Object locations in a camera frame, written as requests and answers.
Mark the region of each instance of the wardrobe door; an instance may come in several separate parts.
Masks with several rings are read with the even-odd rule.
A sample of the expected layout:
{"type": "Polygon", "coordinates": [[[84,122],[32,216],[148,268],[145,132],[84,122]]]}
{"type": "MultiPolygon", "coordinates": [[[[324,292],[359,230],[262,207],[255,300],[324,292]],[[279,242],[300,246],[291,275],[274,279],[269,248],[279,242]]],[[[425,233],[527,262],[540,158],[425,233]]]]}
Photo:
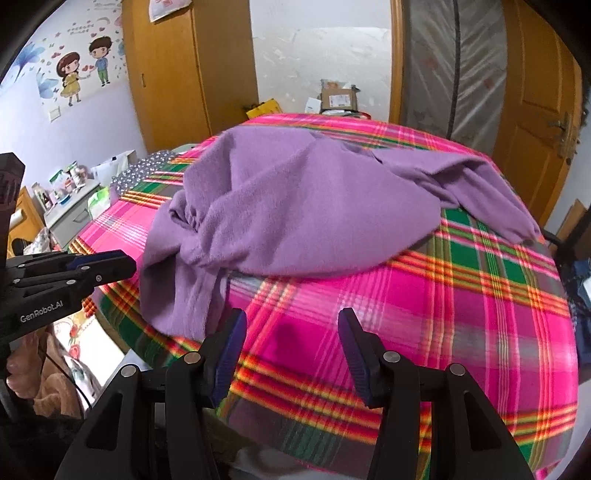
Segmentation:
{"type": "Polygon", "coordinates": [[[149,152],[197,143],[211,135],[188,8],[156,23],[149,0],[124,0],[129,82],[149,152]]]}

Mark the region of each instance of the yellow box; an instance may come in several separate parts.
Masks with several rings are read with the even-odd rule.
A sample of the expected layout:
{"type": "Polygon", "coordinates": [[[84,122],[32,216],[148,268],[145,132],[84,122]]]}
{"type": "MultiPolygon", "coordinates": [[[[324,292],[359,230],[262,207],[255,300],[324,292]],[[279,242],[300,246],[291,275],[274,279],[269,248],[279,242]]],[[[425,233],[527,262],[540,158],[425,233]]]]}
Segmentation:
{"type": "Polygon", "coordinates": [[[246,112],[248,118],[256,118],[257,116],[266,115],[268,113],[283,113],[277,100],[272,98],[266,102],[254,107],[252,110],[246,112]]]}

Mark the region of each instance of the white wall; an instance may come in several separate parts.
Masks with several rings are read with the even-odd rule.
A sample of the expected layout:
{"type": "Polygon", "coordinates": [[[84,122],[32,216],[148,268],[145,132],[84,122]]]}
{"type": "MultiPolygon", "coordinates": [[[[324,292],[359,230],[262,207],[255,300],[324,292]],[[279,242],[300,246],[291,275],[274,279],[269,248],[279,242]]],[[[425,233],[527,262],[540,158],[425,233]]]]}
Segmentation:
{"type": "Polygon", "coordinates": [[[392,40],[389,0],[251,0],[261,101],[303,112],[320,79],[354,83],[358,108],[389,116],[392,40]]]}
{"type": "Polygon", "coordinates": [[[579,138],[577,154],[573,158],[569,174],[548,222],[546,230],[556,233],[570,206],[579,199],[587,208],[591,205],[591,118],[587,119],[579,138]]]}
{"type": "Polygon", "coordinates": [[[68,115],[50,123],[34,75],[26,75],[0,96],[0,151],[14,152],[25,164],[22,184],[49,178],[77,160],[93,167],[125,150],[146,155],[127,81],[110,85],[68,115]]]}

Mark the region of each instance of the wall paper poster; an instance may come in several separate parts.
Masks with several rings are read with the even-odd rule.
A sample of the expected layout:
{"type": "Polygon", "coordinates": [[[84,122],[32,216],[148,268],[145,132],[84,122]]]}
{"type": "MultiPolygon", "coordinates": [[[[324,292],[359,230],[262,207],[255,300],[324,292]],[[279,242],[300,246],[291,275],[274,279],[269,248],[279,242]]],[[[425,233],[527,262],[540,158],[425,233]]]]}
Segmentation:
{"type": "Polygon", "coordinates": [[[65,115],[85,99],[127,80],[121,0],[67,0],[33,34],[0,85],[6,95],[28,74],[43,108],[65,115]]]}

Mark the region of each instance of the drawer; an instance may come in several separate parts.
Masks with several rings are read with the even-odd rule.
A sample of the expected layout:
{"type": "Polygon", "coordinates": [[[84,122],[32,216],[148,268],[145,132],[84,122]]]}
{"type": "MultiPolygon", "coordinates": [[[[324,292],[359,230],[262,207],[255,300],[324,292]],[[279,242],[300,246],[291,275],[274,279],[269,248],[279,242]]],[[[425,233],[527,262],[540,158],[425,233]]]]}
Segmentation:
{"type": "Polygon", "coordinates": [[[56,237],[57,243],[60,244],[60,247],[65,249],[72,239],[78,235],[91,220],[92,218],[88,211],[88,198],[85,197],[67,214],[60,218],[50,230],[56,237]]]}

